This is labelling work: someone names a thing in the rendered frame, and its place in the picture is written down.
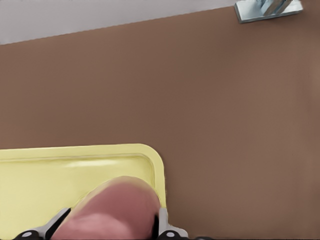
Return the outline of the pale yellow tray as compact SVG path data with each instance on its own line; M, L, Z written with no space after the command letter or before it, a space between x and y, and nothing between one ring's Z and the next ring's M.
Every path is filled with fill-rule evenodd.
M164 164L148 145L0 149L0 239L44 225L119 176L147 182L166 207Z

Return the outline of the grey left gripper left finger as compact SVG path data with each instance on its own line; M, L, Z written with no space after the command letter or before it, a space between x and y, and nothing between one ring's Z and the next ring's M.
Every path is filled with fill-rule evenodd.
M13 240L50 240L70 212L71 208L63 208L45 225L25 230Z

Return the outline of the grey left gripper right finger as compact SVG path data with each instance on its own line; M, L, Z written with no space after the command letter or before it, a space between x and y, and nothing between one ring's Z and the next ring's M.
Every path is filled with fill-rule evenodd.
M169 224L168 210L165 207L159 209L155 217L152 240L188 240L186 230Z

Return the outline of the silver frame post foot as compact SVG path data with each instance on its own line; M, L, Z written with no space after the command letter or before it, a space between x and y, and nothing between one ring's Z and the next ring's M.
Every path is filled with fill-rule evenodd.
M299 14L301 0L239 0L234 9L240 24Z

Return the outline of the pink rounded fruit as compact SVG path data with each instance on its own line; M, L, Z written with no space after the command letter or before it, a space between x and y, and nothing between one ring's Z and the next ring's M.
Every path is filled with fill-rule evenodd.
M148 183L132 176L116 177L80 200L51 239L150 239L160 207Z

